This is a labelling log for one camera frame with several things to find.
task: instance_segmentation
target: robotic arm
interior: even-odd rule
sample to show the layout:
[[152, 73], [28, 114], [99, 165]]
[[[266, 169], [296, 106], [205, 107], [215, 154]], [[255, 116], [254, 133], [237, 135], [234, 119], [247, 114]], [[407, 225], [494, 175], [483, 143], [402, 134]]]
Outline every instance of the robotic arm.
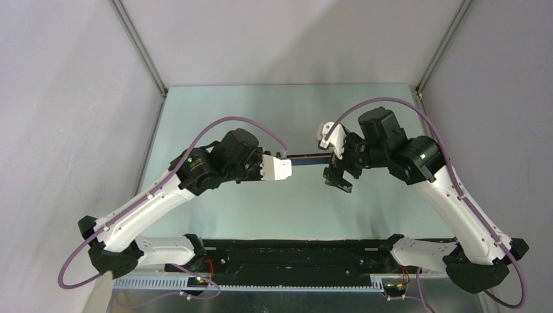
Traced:
[[[274, 181], [291, 176], [290, 160], [281, 160], [278, 155], [271, 156], [258, 145], [257, 138], [251, 133], [241, 128], [232, 130], [221, 142], [194, 148], [176, 175], [155, 195], [148, 194], [148, 190], [174, 170], [184, 153], [171, 162], [153, 186], [114, 212], [98, 219], [83, 217], [78, 222], [83, 238], [87, 239], [99, 228], [104, 228], [104, 232], [89, 244], [89, 257], [93, 266], [100, 274], [111, 271], [113, 278], [119, 278], [140, 266], [186, 264], [194, 256], [205, 254], [196, 235], [148, 238], [139, 234], [175, 207], [208, 189], [218, 188], [222, 183]], [[110, 227], [105, 226], [113, 216], [144, 196], [147, 196], [147, 201]]]
[[500, 284], [509, 274], [511, 262], [463, 198], [475, 204], [516, 260], [528, 251], [526, 242], [503, 233], [465, 190], [463, 197], [458, 196], [440, 147], [432, 138], [408, 139], [394, 113], [382, 107], [362, 114], [358, 122], [364, 138], [337, 125], [326, 140], [334, 123], [320, 126], [319, 147], [333, 148], [331, 163], [323, 173], [326, 184], [351, 192], [351, 183], [343, 178], [345, 171], [358, 179], [364, 169], [387, 168], [392, 176], [424, 195], [456, 236], [450, 243], [433, 243], [393, 235], [380, 248], [388, 261], [447, 273], [471, 293]]

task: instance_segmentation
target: white table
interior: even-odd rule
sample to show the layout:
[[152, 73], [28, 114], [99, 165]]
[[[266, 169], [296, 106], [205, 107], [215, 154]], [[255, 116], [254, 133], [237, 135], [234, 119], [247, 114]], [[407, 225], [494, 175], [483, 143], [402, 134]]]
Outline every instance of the white table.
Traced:
[[[320, 153], [315, 133], [353, 105], [374, 97], [412, 102], [408, 85], [269, 85], [172, 87], [165, 103], [147, 164], [143, 187], [149, 186], [188, 147], [207, 124], [227, 115], [255, 119], [277, 132], [289, 154]], [[409, 137], [423, 133], [415, 112], [384, 102]], [[361, 134], [360, 109], [343, 123]], [[273, 153], [277, 142], [238, 122], [220, 125], [200, 144], [221, 140], [237, 127], [251, 131]], [[276, 182], [225, 183], [163, 216], [144, 231], [151, 237], [195, 233], [219, 239], [385, 239], [394, 233], [415, 238], [452, 237], [432, 206], [386, 169], [365, 170], [359, 180], [348, 174], [353, 192], [324, 184], [324, 166], [295, 166], [292, 177]]]

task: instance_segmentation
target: purple cable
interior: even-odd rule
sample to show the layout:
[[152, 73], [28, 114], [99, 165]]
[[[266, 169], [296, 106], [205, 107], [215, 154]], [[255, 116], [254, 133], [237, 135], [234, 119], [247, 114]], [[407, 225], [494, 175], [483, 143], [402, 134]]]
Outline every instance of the purple cable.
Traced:
[[150, 300], [148, 300], [148, 301], [146, 301], [146, 302], [144, 302], [144, 303], [140, 303], [139, 305], [125, 305], [125, 304], [119, 302], [119, 301], [117, 300], [117, 298], [113, 298], [113, 301], [114, 301], [115, 303], [117, 303], [117, 305], [119, 305], [119, 306], [121, 306], [121, 307], [123, 307], [123, 308], [141, 308], [141, 307], [146, 306], [146, 305], [149, 305], [150, 303], [153, 303], [153, 302], [155, 302], [155, 301], [157, 301], [157, 300], [159, 300], [159, 299], [162, 299], [162, 298], [165, 298], [165, 297], [169, 297], [169, 296], [171, 296], [171, 295], [180, 295], [180, 296], [186, 295], [186, 296], [187, 296], [187, 299], [188, 299], [188, 298], [191, 298], [191, 299], [198, 299], [198, 300], [209, 300], [209, 299], [213, 299], [213, 298], [215, 298], [215, 297], [217, 297], [218, 295], [221, 294], [221, 287], [220, 287], [216, 282], [212, 281], [210, 278], [203, 277], [203, 276], [201, 276], [201, 275], [199, 275], [199, 274], [196, 274], [196, 273], [194, 273], [194, 272], [192, 272], [192, 271], [190, 271], [190, 270], [188, 270], [188, 269], [185, 269], [184, 267], [182, 267], [182, 266], [180, 266], [180, 265], [178, 265], [178, 264], [173, 264], [173, 266], [176, 267], [176, 268], [178, 268], [178, 269], [180, 269], [181, 271], [183, 271], [183, 272], [185, 272], [185, 273], [188, 273], [188, 274], [192, 275], [192, 276], [200, 277], [202, 280], [204, 280], [204, 281], [208, 282], [210, 285], [214, 286], [214, 287], [217, 289], [217, 293], [214, 294], [214, 295], [207, 296], [207, 297], [200, 297], [200, 296], [198, 296], [198, 295], [191, 295], [191, 294], [185, 293], [185, 292], [183, 292], [183, 291], [171, 291], [171, 292], [168, 292], [168, 293], [164, 293], [164, 294], [162, 294], [162, 295], [159, 295], [159, 296], [157, 296], [157, 297], [155, 297], [155, 298], [153, 298], [153, 299], [150, 299]]
[[[181, 168], [181, 166], [183, 165], [184, 161], [188, 158], [190, 152], [192, 151], [192, 149], [196, 146], [196, 144], [198, 144], [199, 140], [203, 137], [203, 135], [205, 135], [205, 133], [207, 133], [209, 130], [211, 130], [213, 127], [221, 124], [221, 123], [224, 123], [226, 121], [240, 121], [240, 122], [246, 122], [246, 123], [249, 123], [251, 125], [254, 125], [255, 127], [258, 127], [260, 129], [262, 129], [264, 132], [268, 133], [271, 137], [273, 137], [276, 141], [278, 141], [281, 145], [282, 145], [282, 148], [284, 149], [284, 156], [286, 156], [286, 153], [288, 152], [288, 145], [286, 145], [286, 143], [284, 142], [284, 140], [282, 140], [282, 138], [280, 138], [275, 132], [273, 132], [272, 130], [268, 129], [266, 126], [263, 126], [261, 123], [257, 122], [257, 121], [254, 121], [252, 119], [248, 119], [246, 117], [241, 117], [241, 116], [227, 116], [227, 117], [223, 117], [221, 119], [218, 119], [216, 120], [215, 122], [207, 125], [197, 136], [196, 138], [194, 138], [194, 140], [192, 141], [192, 143], [190, 144], [190, 146], [188, 147], [188, 149], [186, 149], [186, 152], [184, 153], [183, 157], [179, 160], [179, 162], [177, 163], [177, 165], [175, 166], [175, 168], [169, 172], [169, 174], [167, 174], [167, 176], [165, 176], [165, 178], [163, 178], [163, 180], [161, 180], [161, 182], [157, 185], [155, 185], [150, 191], [149, 193], [150, 194], [154, 194], [156, 191], [160, 190], [170, 179], [171, 177], [173, 177], [173, 175], [175, 175], [175, 173], [177, 172], [177, 170], [179, 168]], [[142, 196], [141, 198], [139, 198], [138, 200], [136, 200], [134, 203], [131, 203], [125, 210], [123, 210], [121, 213], [119, 213], [118, 215], [115, 215], [109, 222], [106, 223], [105, 226], [107, 227], [110, 227], [111, 225], [115, 224], [118, 220], [122, 219], [125, 215], [127, 215], [129, 212], [133, 211], [135, 208], [137, 208], [139, 205], [141, 205], [144, 201], [147, 200], [147, 195], [144, 195]], [[67, 268], [69, 267], [69, 265], [71, 264], [71, 262], [73, 261], [73, 259], [77, 256], [77, 254], [79, 254], [79, 252], [81, 252], [81, 250], [84, 249], [85, 246], [87, 246], [92, 240], [96, 239], [96, 237], [98, 237], [101, 233], [104, 232], [104, 227], [102, 228], [99, 228], [97, 231], [95, 231], [90, 237], [88, 237], [83, 243], [81, 243], [77, 249], [75, 249], [75, 251], [73, 251], [73, 253], [67, 258], [67, 260], [65, 260], [65, 263], [62, 265], [60, 271], [59, 271], [59, 274], [57, 275], [57, 284], [59, 285], [60, 288], [62, 289], [75, 289], [75, 288], [79, 288], [81, 286], [84, 286], [90, 282], [93, 282], [94, 280], [96, 280], [98, 277], [100, 277], [101, 275], [100, 274], [96, 274], [95, 276], [92, 276], [91, 278], [88, 278], [87, 280], [84, 280], [80, 283], [77, 283], [77, 284], [73, 284], [73, 285], [67, 285], [63, 282], [63, 276], [65, 275], [65, 272], [67, 271]]]
[[[387, 293], [381, 293], [382, 296], [384, 296], [386, 299], [389, 297]], [[422, 303], [422, 301], [417, 298], [417, 297], [413, 297], [412, 295], [406, 295], [405, 297], [389, 297], [390, 300], [405, 300], [405, 299], [411, 299], [411, 300], [417, 300], [419, 301], [420, 303]], [[430, 304], [428, 303], [424, 303], [423, 305], [426, 305], [426, 307], [432, 312], [432, 313], [436, 313], [436, 311], [430, 306]]]
[[419, 275], [421, 274], [421, 271], [423, 269], [422, 268], [418, 268], [417, 269], [417, 289], [419, 290], [419, 297], [421, 298], [421, 303], [423, 304], [423, 308], [425, 310], [426, 313], [428, 313], [428, 305], [426, 305], [426, 302], [425, 302], [425, 296], [423, 296], [423, 289], [421, 287], [421, 280], [419, 279]]
[[[462, 197], [464, 195], [464, 192], [461, 189], [461, 187], [459, 185], [459, 182], [457, 181], [457, 178], [455, 177], [455, 172], [453, 171], [453, 165], [451, 164], [451, 159], [449, 158], [449, 154], [448, 154], [447, 150], [445, 149], [444, 140], [441, 138], [440, 134], [438, 133], [438, 130], [436, 129], [436, 126], [430, 120], [430, 118], [428, 116], [426, 116], [426, 114], [421, 109], [417, 108], [416, 106], [414, 106], [413, 104], [410, 104], [409, 102], [407, 102], [405, 100], [402, 100], [402, 99], [399, 99], [399, 98], [391, 98], [391, 97], [379, 97], [379, 98], [373, 98], [373, 99], [363, 101], [363, 102], [353, 106], [349, 110], [345, 111], [342, 115], [340, 115], [340, 117], [336, 120], [334, 125], [332, 125], [329, 132], [325, 136], [325, 140], [328, 140], [330, 138], [330, 135], [332, 134], [332, 131], [334, 131], [334, 129], [338, 126], [338, 124], [340, 124], [342, 122], [342, 120], [346, 116], [348, 116], [351, 112], [359, 109], [362, 106], [366, 106], [367, 104], [371, 104], [371, 103], [375, 103], [375, 102], [382, 102], [382, 101], [396, 102], [396, 103], [399, 103], [399, 104], [403, 104], [404, 106], [407, 106], [410, 109], [412, 109], [413, 111], [417, 112], [419, 114], [419, 116], [422, 119], [425, 120], [425, 123], [430, 128], [430, 131], [432, 132], [434, 137], [436, 137], [436, 141], [437, 141], [438, 145], [440, 146], [441, 153], [443, 154], [443, 158], [445, 159], [445, 166], [447, 168], [447, 173], [449, 174], [449, 178], [453, 182], [453, 187], [457, 191], [457, 194], [460, 197]], [[524, 273], [522, 272], [522, 268], [520, 267], [520, 264], [518, 264], [518, 262], [515, 260], [515, 257], [513, 256], [511, 251], [509, 251], [509, 249], [502, 243], [502, 241], [499, 238], [498, 234], [494, 231], [492, 226], [486, 221], [486, 219], [484, 218], [484, 216], [482, 216], [482, 214], [478, 211], [478, 209], [476, 209], [474, 204], [472, 204], [472, 202], [468, 198], [463, 198], [463, 201], [465, 201], [465, 203], [469, 207], [470, 211], [478, 218], [480, 223], [484, 226], [484, 228], [486, 228], [488, 233], [490, 233], [493, 240], [496, 243], [498, 243], [498, 246], [503, 250], [505, 255], [509, 258], [509, 260], [511, 261], [511, 263], [515, 267], [516, 273], [518, 274], [518, 279], [520, 280], [520, 289], [522, 290], [522, 295], [520, 297], [520, 302], [515, 304], [515, 305], [512, 305], [512, 304], [509, 304], [509, 303], [506, 303], [506, 302], [502, 301], [501, 299], [498, 299], [495, 295], [492, 295], [489, 291], [484, 291], [484, 292], [489, 297], [491, 297], [494, 301], [496, 301], [497, 303], [499, 303], [499, 304], [501, 304], [501, 305], [503, 305], [507, 308], [520, 308], [520, 307], [524, 306], [526, 304], [526, 300], [527, 300], [527, 296], [528, 296], [528, 288], [527, 288], [527, 285], [526, 285], [526, 277], [524, 276]]]

